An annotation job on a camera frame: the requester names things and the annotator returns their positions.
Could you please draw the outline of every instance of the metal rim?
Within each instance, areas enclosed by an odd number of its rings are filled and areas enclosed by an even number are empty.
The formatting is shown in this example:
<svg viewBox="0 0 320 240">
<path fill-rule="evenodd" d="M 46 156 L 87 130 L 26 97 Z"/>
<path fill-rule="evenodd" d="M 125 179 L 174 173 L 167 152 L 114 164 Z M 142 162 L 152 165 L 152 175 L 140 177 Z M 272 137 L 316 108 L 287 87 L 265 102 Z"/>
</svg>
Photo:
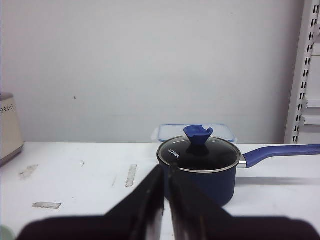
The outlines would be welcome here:
<svg viewBox="0 0 320 240">
<path fill-rule="evenodd" d="M 167 144 L 167 142 L 169 142 L 169 141 L 171 141 L 171 140 L 174 140 L 174 139 L 181 138 L 181 137 L 183 137 L 183 136 L 176 136 L 176 137 L 170 138 L 170 139 L 168 139 L 167 141 L 165 141 L 164 143 L 162 143 L 162 144 L 159 146 L 158 150 L 156 151 L 156 157 L 158 158 L 159 161 L 163 162 L 164 164 L 166 164 L 167 166 L 170 167 L 170 164 L 169 164 L 168 162 L 166 162 L 164 159 L 161 159 L 161 157 L 160 157 L 160 150 L 161 150 L 161 148 L 162 148 L 164 145 Z M 236 155 L 237 155 L 236 161 L 235 161 L 233 164 L 231 164 L 230 166 L 227 166 L 227 167 L 224 167 L 224 168 L 220 168 L 220 169 L 214 169 L 214 170 L 191 170 L 191 169 L 185 169 L 185 168 L 178 167 L 179 170 L 184 171 L 184 172 L 189 172 L 189 173 L 211 174 L 211 173 L 223 172 L 223 171 L 232 169 L 233 167 L 235 167 L 235 166 L 238 165 L 238 163 L 239 163 L 239 161 L 240 161 L 240 158 L 241 158 L 241 152 L 240 152 L 239 148 L 238 148 L 236 145 L 234 145 L 233 143 L 231 143 L 231 142 L 229 142 L 229 141 L 227 141 L 227 140 L 224 140 L 224 139 L 222 139 L 222 138 L 215 137 L 215 136 L 209 137 L 208 140 L 210 140 L 210 139 L 219 139 L 219 140 L 221 140 L 221 141 L 229 144 L 231 147 L 233 147 L 233 148 L 235 149 Z"/>
</svg>

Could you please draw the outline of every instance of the blue handle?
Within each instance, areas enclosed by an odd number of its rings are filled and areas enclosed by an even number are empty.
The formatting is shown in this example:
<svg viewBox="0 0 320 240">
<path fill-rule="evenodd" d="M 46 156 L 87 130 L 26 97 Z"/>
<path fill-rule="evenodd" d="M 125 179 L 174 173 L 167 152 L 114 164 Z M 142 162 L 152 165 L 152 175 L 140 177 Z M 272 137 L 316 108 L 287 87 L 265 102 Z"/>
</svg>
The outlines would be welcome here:
<svg viewBox="0 0 320 240">
<path fill-rule="evenodd" d="M 206 141 L 214 130 L 209 127 L 207 130 L 202 125 L 191 125 L 186 126 L 183 129 L 184 133 L 193 145 L 202 146 L 205 145 Z"/>
<path fill-rule="evenodd" d="M 320 154 L 320 144 L 267 146 L 243 154 L 246 168 L 260 163 L 263 159 L 277 156 L 317 155 Z"/>
</svg>

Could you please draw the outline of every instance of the white wall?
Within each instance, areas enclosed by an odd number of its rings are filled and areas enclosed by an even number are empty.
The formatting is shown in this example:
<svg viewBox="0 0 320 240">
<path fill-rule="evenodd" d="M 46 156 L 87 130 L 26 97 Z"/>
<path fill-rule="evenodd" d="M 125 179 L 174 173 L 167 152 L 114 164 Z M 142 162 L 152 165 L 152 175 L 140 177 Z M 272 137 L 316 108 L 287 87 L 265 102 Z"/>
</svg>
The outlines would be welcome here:
<svg viewBox="0 0 320 240">
<path fill-rule="evenodd" d="M 1 5 L 1 91 L 26 141 L 148 142 L 163 123 L 284 139 L 302 0 Z"/>
</svg>

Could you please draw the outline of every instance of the saucepan handle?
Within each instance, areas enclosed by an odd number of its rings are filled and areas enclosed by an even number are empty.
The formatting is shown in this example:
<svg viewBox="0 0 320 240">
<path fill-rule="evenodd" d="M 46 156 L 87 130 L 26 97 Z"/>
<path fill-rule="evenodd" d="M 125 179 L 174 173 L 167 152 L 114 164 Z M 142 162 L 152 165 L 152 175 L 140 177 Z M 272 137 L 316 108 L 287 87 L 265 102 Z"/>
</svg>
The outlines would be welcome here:
<svg viewBox="0 0 320 240">
<path fill-rule="evenodd" d="M 248 169 L 270 157 L 317 154 L 320 154 L 320 144 L 261 147 L 243 154 L 243 157 L 246 161 L 245 168 Z"/>
</svg>

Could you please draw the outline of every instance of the blue lid knob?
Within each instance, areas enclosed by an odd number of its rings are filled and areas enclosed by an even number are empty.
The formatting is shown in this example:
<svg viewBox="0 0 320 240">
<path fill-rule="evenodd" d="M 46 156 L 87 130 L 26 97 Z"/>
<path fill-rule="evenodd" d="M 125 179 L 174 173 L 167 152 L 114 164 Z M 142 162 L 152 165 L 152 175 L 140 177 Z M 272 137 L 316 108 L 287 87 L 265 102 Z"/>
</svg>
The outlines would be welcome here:
<svg viewBox="0 0 320 240">
<path fill-rule="evenodd" d="M 202 125 L 191 125 L 186 126 L 183 129 L 184 133 L 193 145 L 205 145 L 206 141 L 214 130 L 209 127 L 207 130 L 204 129 Z"/>
</svg>

